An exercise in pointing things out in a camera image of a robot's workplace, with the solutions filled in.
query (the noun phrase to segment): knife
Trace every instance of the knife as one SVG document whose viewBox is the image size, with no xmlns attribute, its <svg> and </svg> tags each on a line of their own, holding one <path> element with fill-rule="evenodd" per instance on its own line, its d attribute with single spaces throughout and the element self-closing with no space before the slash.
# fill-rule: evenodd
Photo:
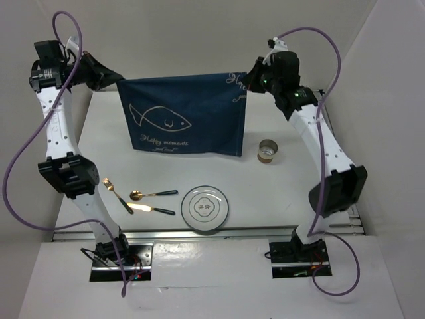
<svg viewBox="0 0 425 319">
<path fill-rule="evenodd" d="M 155 208 L 147 205 L 136 204 L 136 203 L 127 203 L 131 208 L 138 209 L 140 211 L 158 211 L 160 213 L 175 215 L 175 211 L 169 211 L 168 209 Z"/>
</svg>

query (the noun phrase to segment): navy blue towel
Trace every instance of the navy blue towel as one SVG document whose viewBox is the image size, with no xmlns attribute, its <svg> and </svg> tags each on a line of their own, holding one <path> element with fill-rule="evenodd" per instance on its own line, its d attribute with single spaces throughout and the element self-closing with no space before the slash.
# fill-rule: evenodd
<svg viewBox="0 0 425 319">
<path fill-rule="evenodd" d="M 241 156 L 245 73 L 122 80 L 117 83 L 133 148 Z"/>
</svg>

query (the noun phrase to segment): plate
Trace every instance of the plate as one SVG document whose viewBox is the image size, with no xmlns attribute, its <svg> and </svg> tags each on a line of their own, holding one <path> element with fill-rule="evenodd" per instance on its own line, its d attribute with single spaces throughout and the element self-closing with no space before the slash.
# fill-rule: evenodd
<svg viewBox="0 0 425 319">
<path fill-rule="evenodd" d="M 213 231 L 226 221 L 228 201 L 219 189 L 213 186 L 198 186 L 183 198 L 181 215 L 191 228 L 197 231 Z"/>
</svg>

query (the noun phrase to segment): gold fork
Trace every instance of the gold fork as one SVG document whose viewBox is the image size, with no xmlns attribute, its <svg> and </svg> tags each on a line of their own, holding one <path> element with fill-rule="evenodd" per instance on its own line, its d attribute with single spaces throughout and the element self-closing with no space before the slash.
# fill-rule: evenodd
<svg viewBox="0 0 425 319">
<path fill-rule="evenodd" d="M 115 196 L 118 198 L 120 203 L 127 209 L 127 212 L 133 215 L 134 214 L 133 209 L 131 209 L 129 205 L 127 205 L 127 203 L 114 191 L 114 185 L 112 185 L 111 181 L 107 178 L 104 178 L 102 180 L 102 183 L 105 185 L 108 191 L 114 192 Z"/>
</svg>

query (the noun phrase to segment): white backdrop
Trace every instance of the white backdrop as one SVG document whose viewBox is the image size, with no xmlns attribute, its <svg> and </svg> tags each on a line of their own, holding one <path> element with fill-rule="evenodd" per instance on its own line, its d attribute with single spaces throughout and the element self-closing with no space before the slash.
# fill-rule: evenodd
<svg viewBox="0 0 425 319">
<path fill-rule="evenodd" d="M 2 0 L 0 1 L 0 172 L 27 139 L 42 114 L 27 79 L 37 58 L 33 42 L 53 39 L 52 14 L 64 9 L 80 23 L 84 48 L 127 78 L 250 70 L 267 53 L 267 39 L 302 25 L 328 32 L 343 55 L 348 51 L 375 0 Z M 64 39 L 74 34 L 65 17 L 58 19 Z M 335 71 L 331 47 L 319 35 L 301 33 L 287 39 L 301 59 L 303 83 L 325 87 Z M 80 131 L 90 93 L 74 90 L 74 120 Z M 38 175 L 45 154 L 44 136 L 24 153 L 11 176 L 12 204 L 28 220 L 53 225 L 60 197 Z M 0 254 L 2 318 L 14 318 L 25 293 L 41 234 L 12 219 L 0 205 L 0 240 L 25 239 L 26 262 L 12 268 L 10 254 Z M 5 251 L 19 251 L 16 246 Z"/>
<path fill-rule="evenodd" d="M 270 37 L 305 25 L 328 32 L 345 54 L 374 2 L 37 1 L 46 17 L 59 9 L 72 12 L 81 23 L 84 48 L 126 78 L 250 70 L 268 52 Z M 326 86 L 336 64 L 329 44 L 310 32 L 291 36 L 288 44 L 300 57 L 304 83 Z"/>
<path fill-rule="evenodd" d="M 369 173 L 358 207 L 406 319 L 425 312 L 424 3 L 378 0 L 327 104 L 337 139 Z"/>
</svg>

